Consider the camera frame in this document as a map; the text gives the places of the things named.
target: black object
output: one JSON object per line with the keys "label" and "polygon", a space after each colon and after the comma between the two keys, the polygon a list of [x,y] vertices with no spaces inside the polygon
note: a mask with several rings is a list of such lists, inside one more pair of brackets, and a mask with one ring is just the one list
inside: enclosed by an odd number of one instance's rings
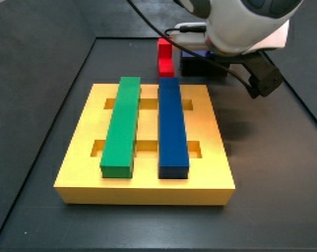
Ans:
{"label": "black object", "polygon": [[[196,51],[196,54],[205,57],[209,60],[213,60],[213,56],[208,51]],[[229,64],[221,64],[225,68],[229,67]],[[189,53],[180,53],[180,71],[181,76],[209,76],[209,77],[225,77],[227,72],[217,67],[207,64],[203,60],[195,58]]]}
{"label": "black object", "polygon": [[[247,55],[236,57],[219,57],[209,52],[197,51],[199,55],[219,63],[224,67],[229,67],[229,64],[241,64],[249,72],[249,85],[254,90],[254,94],[267,96],[282,84],[283,76],[276,66],[274,66],[262,52],[254,52]],[[207,62],[195,59],[192,55],[183,52],[180,63],[183,76],[212,76],[224,77],[225,72]]]}
{"label": "black object", "polygon": [[241,0],[255,14],[279,19],[300,4],[302,0]]}
{"label": "black object", "polygon": [[0,229],[93,41],[72,0],[0,3]]}

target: green block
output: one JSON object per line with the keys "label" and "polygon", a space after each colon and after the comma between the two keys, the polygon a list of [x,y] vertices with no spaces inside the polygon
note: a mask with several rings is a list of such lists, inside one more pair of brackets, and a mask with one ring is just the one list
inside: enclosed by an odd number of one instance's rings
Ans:
{"label": "green block", "polygon": [[140,78],[121,77],[100,168],[104,178],[130,178]]}

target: black bracket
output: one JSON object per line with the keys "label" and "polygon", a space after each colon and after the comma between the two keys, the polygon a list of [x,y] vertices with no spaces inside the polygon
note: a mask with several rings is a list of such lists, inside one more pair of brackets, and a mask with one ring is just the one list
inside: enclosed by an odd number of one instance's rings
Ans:
{"label": "black bracket", "polygon": [[260,96],[267,96],[282,84],[283,76],[279,69],[260,52],[231,58],[215,57],[216,63],[241,64],[251,77],[249,85]]}
{"label": "black bracket", "polygon": [[[244,66],[251,75],[248,83],[249,83],[249,89],[252,90],[252,97],[256,97],[259,95],[267,96],[283,82],[283,76],[279,72],[278,67],[268,61],[262,52],[254,52],[247,55],[240,55],[235,57],[219,57],[212,53],[205,52],[204,57],[225,67],[228,67],[229,64],[240,64]],[[212,65],[207,64],[199,59],[196,58],[189,59],[189,56],[188,57],[183,56],[181,57],[183,76],[189,76],[192,74],[191,69],[192,71],[197,69],[196,73],[197,76],[203,75],[203,76],[221,77],[225,75],[225,73],[221,73],[221,70],[219,68],[212,67]]]}

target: black cable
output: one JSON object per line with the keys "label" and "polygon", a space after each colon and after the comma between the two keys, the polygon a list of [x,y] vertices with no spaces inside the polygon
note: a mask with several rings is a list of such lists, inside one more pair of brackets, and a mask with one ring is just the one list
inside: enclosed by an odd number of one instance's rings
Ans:
{"label": "black cable", "polygon": [[132,3],[130,0],[126,0],[128,5],[130,6],[132,10],[136,12],[136,14],[138,15],[138,17],[141,18],[141,20],[144,21],[144,23],[147,24],[147,26],[149,28],[153,29],[153,31],[175,46],[177,47],[180,50],[185,51],[187,53],[189,53],[195,58],[203,60],[204,62],[207,62],[208,64],[211,64],[213,67],[221,69],[224,72],[227,72],[229,75],[232,75],[236,80],[241,83],[241,85],[244,86],[244,88],[247,89],[247,92],[251,96],[251,98],[256,98],[259,95],[259,92],[248,85],[248,83],[243,80],[243,78],[228,68],[225,68],[224,66],[221,66],[220,64],[217,64],[216,62],[208,60],[207,58],[204,58],[203,56],[200,56],[199,54],[196,54],[195,52],[187,50],[179,43],[176,43],[167,35],[164,35],[157,28],[151,24],[151,22],[148,21],[148,19],[144,17],[144,15],[141,14],[140,10],[136,8],[134,4]]}
{"label": "black cable", "polygon": [[168,37],[169,37],[169,32],[173,32],[173,31],[180,31],[180,29],[179,28],[169,28],[169,29],[165,29],[164,30],[164,35],[167,35]]}

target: red block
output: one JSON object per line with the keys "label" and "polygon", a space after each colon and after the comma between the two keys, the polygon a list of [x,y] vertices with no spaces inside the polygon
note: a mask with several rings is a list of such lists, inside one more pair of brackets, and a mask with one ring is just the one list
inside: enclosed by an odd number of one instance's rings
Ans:
{"label": "red block", "polygon": [[172,44],[164,39],[157,40],[159,77],[175,77]]}

